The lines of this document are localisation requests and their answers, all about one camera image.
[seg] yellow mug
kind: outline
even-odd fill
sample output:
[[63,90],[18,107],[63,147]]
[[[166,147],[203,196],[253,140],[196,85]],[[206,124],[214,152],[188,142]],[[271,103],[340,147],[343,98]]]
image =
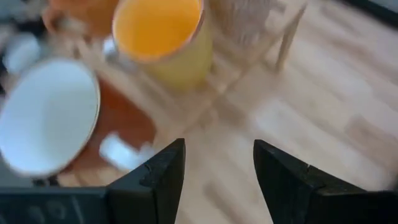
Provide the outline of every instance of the yellow mug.
[[204,7],[203,0],[125,0],[114,13],[104,53],[174,90],[190,90],[205,80],[212,62]]

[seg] mug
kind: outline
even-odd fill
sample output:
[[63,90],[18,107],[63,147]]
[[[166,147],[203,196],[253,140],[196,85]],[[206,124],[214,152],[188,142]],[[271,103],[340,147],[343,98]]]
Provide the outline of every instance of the mug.
[[152,120],[81,62],[25,70],[0,113],[0,151],[18,174],[48,177],[112,164],[133,170],[151,158]]
[[50,33],[57,33],[57,21],[72,17],[85,25],[88,35],[106,37],[112,30],[113,12],[119,0],[49,0],[43,21]]
[[104,54],[128,70],[135,65],[173,90],[205,80],[212,39],[203,0],[126,0],[119,3]]

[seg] mug rim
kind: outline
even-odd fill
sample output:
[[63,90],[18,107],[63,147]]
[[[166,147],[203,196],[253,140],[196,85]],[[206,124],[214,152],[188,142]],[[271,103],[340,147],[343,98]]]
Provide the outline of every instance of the mug rim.
[[96,114],[95,114],[95,120],[93,122],[93,125],[90,129],[90,131],[88,131],[87,133],[87,137],[86,139],[83,141],[82,145],[80,146],[79,150],[77,151],[77,153],[68,161],[66,162],[66,164],[64,166],[60,166],[58,169],[54,169],[54,170],[50,170],[48,171],[46,174],[45,173],[33,173],[33,172],[27,172],[24,170],[20,170],[18,167],[14,167],[12,166],[5,158],[4,156],[2,156],[2,151],[0,151],[0,155],[1,155],[1,160],[4,162],[4,164],[10,168],[11,171],[13,171],[15,174],[21,175],[23,177],[28,177],[28,178],[47,178],[53,175],[57,175],[58,173],[60,173],[61,171],[63,171],[65,168],[67,168],[71,162],[73,162],[79,155],[80,153],[83,151],[84,147],[86,146],[86,144],[88,143],[88,141],[91,139],[93,133],[94,133],[94,129],[97,125],[98,122],[98,117],[100,115],[100,108],[101,108],[101,89],[100,89],[100,83],[98,81],[98,77],[95,74],[95,71],[92,70],[90,67],[86,66],[83,62],[75,60],[73,58],[68,58],[68,57],[54,57],[54,58],[46,58],[43,61],[40,61],[39,63],[36,63],[35,65],[29,67],[28,69],[24,70],[22,72],[21,78],[18,79],[17,83],[12,87],[12,90],[10,91],[10,93],[6,94],[6,98],[3,102],[3,106],[7,104],[7,102],[10,100],[10,97],[12,95],[12,93],[14,91],[16,91],[17,87],[19,85],[21,85],[22,81],[24,79],[26,79],[27,77],[29,77],[28,75],[26,75],[26,73],[29,73],[31,70],[43,66],[46,63],[49,63],[51,61],[55,61],[55,60],[66,60],[66,61],[70,61],[70,62],[74,62],[74,63],[80,63],[83,66],[85,66],[87,68],[87,70],[90,71],[90,73],[87,73],[87,75],[89,76],[89,78],[91,79],[91,81],[93,82],[94,88],[95,88],[95,92],[96,92],[96,96],[97,96],[97,104],[96,104]]
[[140,63],[140,64],[150,64],[150,63],[154,63],[154,62],[163,62],[166,61],[168,59],[171,59],[172,57],[176,56],[178,53],[180,53],[181,51],[183,51],[184,49],[186,49],[189,45],[189,43],[191,43],[199,34],[199,31],[201,30],[201,27],[205,21],[205,1],[204,0],[197,0],[200,2],[201,6],[200,6],[200,16],[199,16],[199,20],[195,26],[195,30],[189,35],[189,37],[184,40],[182,42],[182,44],[174,49],[171,52],[167,52],[164,55],[158,56],[158,57],[154,57],[154,58],[150,58],[150,59],[139,59],[139,58],[133,58],[129,55],[127,55],[126,53],[123,53],[119,50],[118,47],[118,42],[116,41],[116,18],[119,16],[119,12],[121,10],[121,8],[124,6],[124,4],[127,4],[127,2],[129,1],[135,1],[135,0],[124,0],[123,2],[119,2],[119,4],[116,6],[115,12],[114,12],[114,16],[113,16],[113,21],[112,21],[112,39],[114,42],[114,45],[116,47],[116,50],[119,54],[124,54],[126,55],[128,58],[130,58],[131,60],[133,60],[134,62]]

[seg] gold rim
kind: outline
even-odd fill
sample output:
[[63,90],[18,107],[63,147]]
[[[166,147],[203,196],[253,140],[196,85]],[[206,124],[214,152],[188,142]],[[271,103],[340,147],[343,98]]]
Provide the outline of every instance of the gold rim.
[[87,68],[87,69],[90,71],[90,73],[89,73],[88,75],[89,75],[89,77],[91,78],[91,81],[92,81],[93,84],[94,84],[94,88],[96,89],[96,96],[97,96],[96,113],[95,113],[94,122],[93,122],[93,124],[92,124],[92,126],[91,126],[90,131],[89,131],[88,134],[87,134],[87,138],[83,141],[82,145],[80,146],[80,149],[77,151],[77,153],[75,154],[75,156],[73,156],[64,166],[61,166],[61,167],[60,167],[59,169],[57,169],[57,170],[50,171],[48,174],[33,174],[33,173],[28,174],[28,173],[26,173],[26,172],[24,172],[24,171],[18,170],[18,168],[15,168],[15,167],[11,166],[11,165],[4,159],[4,157],[2,156],[1,159],[3,160],[3,162],[5,163],[5,165],[7,165],[7,166],[10,168],[10,170],[12,170],[13,172],[15,172],[15,173],[17,173],[17,174],[19,174],[19,175],[21,175],[21,176],[24,176],[24,177],[29,177],[29,178],[46,178],[46,177],[50,177],[50,176],[52,176],[52,175],[57,175],[57,174],[59,174],[62,170],[64,170],[66,167],[68,167],[68,166],[80,155],[80,153],[82,152],[83,148],[86,146],[87,142],[90,140],[91,136],[93,135],[94,129],[95,129],[95,127],[96,127],[96,124],[97,124],[97,121],[98,121],[98,116],[100,115],[101,90],[100,90],[100,83],[99,83],[99,81],[98,81],[97,76],[95,75],[94,70],[92,70],[92,69],[90,69],[89,67],[87,67],[83,62],[77,61],[77,60],[72,59],[72,58],[66,58],[66,57],[56,57],[56,58],[46,59],[46,60],[43,60],[43,61],[41,61],[41,62],[39,62],[39,63],[37,63],[37,64],[31,66],[31,67],[28,68],[26,71],[24,71],[24,72],[22,73],[22,75],[21,75],[22,78],[21,78],[20,80],[17,81],[17,84],[16,84],[14,87],[12,87],[11,92],[10,92],[9,94],[6,95],[6,99],[4,100],[4,106],[5,106],[6,103],[8,102],[8,100],[9,100],[9,98],[10,98],[12,92],[15,91],[16,88],[22,83],[23,79],[25,79],[25,78],[28,77],[28,75],[24,75],[25,73],[31,71],[32,69],[34,69],[34,68],[36,68],[36,67],[38,67],[38,66],[40,66],[40,65],[42,65],[42,64],[45,64],[45,63],[48,63],[48,62],[51,62],[51,61],[57,60],[57,59],[69,60],[69,61],[72,61],[72,62],[79,62],[79,63],[81,63],[85,68]]
[[[116,6],[114,17],[113,17],[113,21],[112,21],[112,34],[111,34],[112,38],[113,38],[113,42],[114,42],[114,44],[116,46],[116,50],[118,51],[119,54],[124,54],[124,55],[125,55],[125,53],[122,53],[122,52],[119,51],[118,43],[116,42],[116,38],[115,38],[115,36],[116,36],[116,34],[115,34],[116,33],[115,32],[115,26],[116,25],[115,25],[115,22],[116,22],[116,18],[118,17],[119,11],[124,6],[124,4],[127,4],[128,1],[134,1],[134,0],[125,0],[123,2],[120,2],[118,4],[118,6]],[[138,58],[132,58],[132,60],[137,62],[137,63],[141,63],[141,64],[149,64],[149,63],[154,63],[154,62],[163,62],[165,60],[168,60],[168,59],[174,57],[179,52],[181,52],[185,48],[187,48],[189,43],[197,37],[197,35],[198,35],[202,25],[203,25],[203,22],[205,20],[205,2],[204,2],[204,0],[197,0],[197,1],[200,1],[201,6],[200,6],[200,17],[199,17],[199,20],[197,22],[196,28],[191,33],[191,35],[182,43],[182,45],[179,48],[177,48],[177,49],[175,49],[175,50],[173,50],[173,51],[171,51],[171,52],[169,52],[169,53],[167,53],[165,55],[157,57],[157,58],[153,58],[153,59],[149,59],[149,60],[141,60],[141,59],[138,59]]]

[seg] wooden floor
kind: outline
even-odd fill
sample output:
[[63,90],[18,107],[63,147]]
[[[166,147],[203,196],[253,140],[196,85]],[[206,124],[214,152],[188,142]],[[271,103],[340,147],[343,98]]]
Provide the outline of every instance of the wooden floor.
[[341,3],[311,1],[284,72],[253,68],[182,136],[177,223],[272,223],[254,173],[254,139],[366,190],[392,187],[397,59],[398,32]]

